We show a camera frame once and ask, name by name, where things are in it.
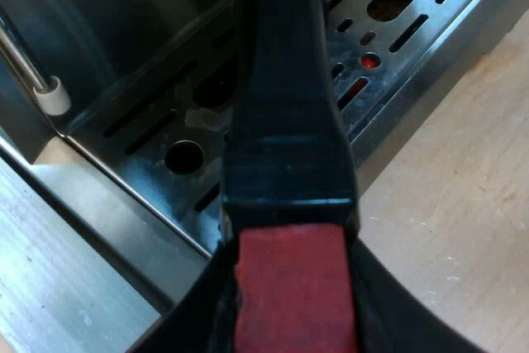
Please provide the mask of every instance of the drip tray grate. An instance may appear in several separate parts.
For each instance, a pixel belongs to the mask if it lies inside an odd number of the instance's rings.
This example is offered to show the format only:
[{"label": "drip tray grate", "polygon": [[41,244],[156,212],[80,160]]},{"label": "drip tray grate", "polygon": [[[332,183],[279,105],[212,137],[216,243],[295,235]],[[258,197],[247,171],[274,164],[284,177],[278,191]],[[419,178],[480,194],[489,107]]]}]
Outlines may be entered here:
[{"label": "drip tray grate", "polygon": [[[329,0],[329,69],[360,167],[360,190],[413,133],[407,126],[400,141],[388,143],[404,115],[451,65],[446,52],[463,52],[478,40],[477,28],[467,26],[463,31],[474,35],[465,33],[461,39],[460,27],[498,12],[500,4],[498,0]],[[521,12],[509,14],[511,25]],[[101,101],[69,139],[206,253],[214,250],[220,237],[219,175],[222,149],[229,139],[237,61],[227,9],[200,25],[134,84]],[[480,51],[476,48],[469,62]],[[435,69],[427,71],[422,88],[406,94],[410,82],[419,79],[426,67]],[[436,100],[430,108],[424,107],[414,128],[451,87],[446,86],[436,91]],[[377,152],[383,143],[382,147],[392,149]]]}]

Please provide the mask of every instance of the round hole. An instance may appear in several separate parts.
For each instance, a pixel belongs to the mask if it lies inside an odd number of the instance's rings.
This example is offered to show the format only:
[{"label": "round hole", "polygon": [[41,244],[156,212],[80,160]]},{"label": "round hole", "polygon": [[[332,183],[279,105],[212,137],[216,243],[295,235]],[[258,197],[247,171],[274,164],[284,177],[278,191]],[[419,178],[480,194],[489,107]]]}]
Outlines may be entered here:
[{"label": "round hole", "polygon": [[382,61],[380,60],[380,57],[374,53],[367,53],[367,54],[362,55],[362,58],[360,61],[362,65],[364,66],[364,68],[366,69],[377,68],[382,63]]},{"label": "round hole", "polygon": [[193,141],[178,141],[165,155],[165,165],[175,174],[191,174],[204,162],[204,151]]}]

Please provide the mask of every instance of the metal surface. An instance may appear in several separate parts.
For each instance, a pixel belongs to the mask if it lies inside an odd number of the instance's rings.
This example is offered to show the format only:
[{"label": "metal surface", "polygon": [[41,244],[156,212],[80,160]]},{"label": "metal surface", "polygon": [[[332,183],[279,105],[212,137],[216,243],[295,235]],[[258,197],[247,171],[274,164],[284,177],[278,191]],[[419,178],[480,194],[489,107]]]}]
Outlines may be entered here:
[{"label": "metal surface", "polygon": [[[339,67],[335,78],[336,99],[342,98],[358,78],[369,80],[342,111],[346,133],[354,142],[360,167],[360,190],[364,190],[391,159],[381,156],[377,158],[376,165],[371,165],[369,169],[362,167],[403,117],[401,114],[392,120],[384,119],[381,126],[372,129],[371,123],[376,115],[413,77],[413,66],[434,44],[434,47],[441,43],[449,47],[457,45],[455,49],[460,45],[472,45],[478,29],[473,32],[467,30],[469,34],[462,41],[459,38],[457,43],[444,36],[449,27],[453,29],[454,24],[464,22],[457,19],[463,11],[485,21],[490,14],[503,9],[502,3],[487,0],[445,0],[442,4],[436,3],[436,0],[413,0],[397,18],[381,22],[366,13],[372,1],[330,0],[332,10],[327,38],[330,68],[334,71],[335,66]],[[480,2],[486,2],[486,6],[477,7]],[[505,16],[511,23],[522,12],[523,6],[519,3],[516,6],[520,8],[509,10]],[[398,51],[390,51],[392,44],[421,15],[428,15],[426,22]],[[348,18],[352,20],[352,26],[340,31],[338,28]],[[362,46],[359,40],[367,32],[373,32],[375,38]],[[194,208],[219,180],[220,156],[231,111],[229,97],[232,91],[229,88],[234,84],[230,76],[236,70],[236,64],[228,62],[234,54],[230,33],[229,14],[219,12],[215,19],[205,24],[157,69],[152,69],[152,73],[134,88],[127,93],[116,93],[111,100],[100,103],[91,117],[79,123],[69,137],[86,156],[104,168],[153,213],[206,251],[214,249],[219,238],[218,202],[213,201],[201,212]],[[360,57],[365,53],[378,55],[381,65],[375,69],[364,68]],[[443,59],[454,61],[452,57]],[[224,71],[221,68],[223,64],[226,65]],[[442,69],[427,71],[433,81],[442,72]],[[146,89],[150,90],[149,94],[145,94]],[[203,98],[197,98],[197,92],[211,95],[226,92],[226,101],[218,101],[216,107],[201,107],[198,99]],[[418,98],[407,100],[414,103]],[[150,128],[160,126],[160,119],[169,111],[176,112],[178,116],[158,129]],[[134,153],[125,155],[126,148],[138,140],[142,145],[136,146]],[[174,174],[164,165],[167,149],[181,140],[196,141],[203,148],[203,167],[193,174]]]},{"label": "metal surface", "polygon": [[205,266],[203,255],[59,137],[29,165],[0,134],[0,155],[162,314]]},{"label": "metal surface", "polygon": [[121,353],[159,317],[2,159],[0,231],[0,335],[15,351]]},{"label": "metal surface", "polygon": [[55,132],[20,85],[0,62],[0,127],[28,161],[35,161]]},{"label": "metal surface", "polygon": [[27,89],[31,92],[34,88],[38,93],[48,93],[48,83],[39,70],[38,65],[31,61],[27,49],[21,42],[16,28],[7,15],[0,8],[0,55],[10,66],[12,73],[20,76],[23,82],[28,83]]},{"label": "metal surface", "polygon": [[[68,133],[70,124],[90,113],[98,98],[127,89],[158,60],[215,13],[222,0],[0,0],[0,7],[41,65],[44,76],[59,76],[72,108],[52,120]],[[23,123],[39,109],[30,96],[24,112],[0,112],[0,126]],[[5,128],[29,160],[31,143],[17,129]]]}]

